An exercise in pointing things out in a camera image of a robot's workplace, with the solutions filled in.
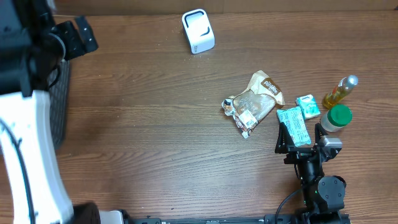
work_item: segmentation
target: bottle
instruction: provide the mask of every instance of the bottle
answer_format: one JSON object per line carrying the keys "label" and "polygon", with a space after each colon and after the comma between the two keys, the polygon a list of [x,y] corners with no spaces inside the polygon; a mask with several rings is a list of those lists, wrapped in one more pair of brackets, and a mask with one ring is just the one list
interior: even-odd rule
{"label": "bottle", "polygon": [[337,103],[353,91],[354,86],[358,84],[358,77],[350,75],[342,79],[332,92],[326,94],[322,101],[322,105],[326,109],[331,109]]}
{"label": "bottle", "polygon": [[353,119],[351,110],[345,105],[336,105],[321,117],[321,125],[326,131],[335,132]]}

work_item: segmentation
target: green bottle cap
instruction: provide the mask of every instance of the green bottle cap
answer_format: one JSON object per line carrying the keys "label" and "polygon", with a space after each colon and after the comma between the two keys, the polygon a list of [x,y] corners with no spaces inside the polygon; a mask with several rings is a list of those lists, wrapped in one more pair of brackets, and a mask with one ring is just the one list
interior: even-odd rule
{"label": "green bottle cap", "polygon": [[328,112],[329,122],[337,127],[344,127],[351,122],[353,114],[345,105],[336,105]]}

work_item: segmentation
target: crumpled food package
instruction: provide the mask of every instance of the crumpled food package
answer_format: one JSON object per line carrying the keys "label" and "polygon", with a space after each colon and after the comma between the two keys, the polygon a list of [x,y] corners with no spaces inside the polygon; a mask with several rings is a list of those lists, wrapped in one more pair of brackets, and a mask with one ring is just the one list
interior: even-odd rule
{"label": "crumpled food package", "polygon": [[305,127],[303,114],[299,106],[289,110],[277,110],[276,114],[279,121],[286,124],[295,147],[311,144],[311,138]]}
{"label": "crumpled food package", "polygon": [[225,115],[233,117],[245,139],[275,106],[284,105],[280,88],[261,70],[253,74],[241,94],[230,96],[221,104]]}

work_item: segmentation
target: light blue box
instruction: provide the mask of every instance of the light blue box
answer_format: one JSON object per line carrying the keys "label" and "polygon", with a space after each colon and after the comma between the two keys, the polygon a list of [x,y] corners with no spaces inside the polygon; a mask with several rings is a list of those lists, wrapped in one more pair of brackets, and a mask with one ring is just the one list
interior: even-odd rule
{"label": "light blue box", "polygon": [[299,106],[288,110],[277,110],[276,113],[279,121],[285,123],[296,147],[311,144],[311,138],[308,135]]}
{"label": "light blue box", "polygon": [[304,119],[311,119],[321,114],[317,102],[311,94],[297,98],[296,104],[301,108]]}

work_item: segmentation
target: wooden table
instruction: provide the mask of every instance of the wooden table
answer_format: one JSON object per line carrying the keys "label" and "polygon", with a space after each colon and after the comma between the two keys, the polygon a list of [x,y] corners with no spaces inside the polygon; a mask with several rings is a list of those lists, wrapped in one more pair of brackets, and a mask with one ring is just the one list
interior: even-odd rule
{"label": "wooden table", "polygon": [[[346,180],[343,212],[353,223],[398,222],[398,12],[210,15],[216,46],[198,55],[180,19],[88,18],[99,49],[72,62],[67,137],[57,151],[73,203],[163,219],[274,213],[299,187],[293,166],[274,154],[276,110],[243,139],[221,102],[258,70],[281,87],[285,109],[310,93],[320,105],[356,74],[343,101],[353,121],[336,133],[344,147],[324,170]],[[312,140],[317,121],[306,122]],[[5,169],[0,175],[0,221],[9,223]],[[296,197],[282,213],[302,206]]]}

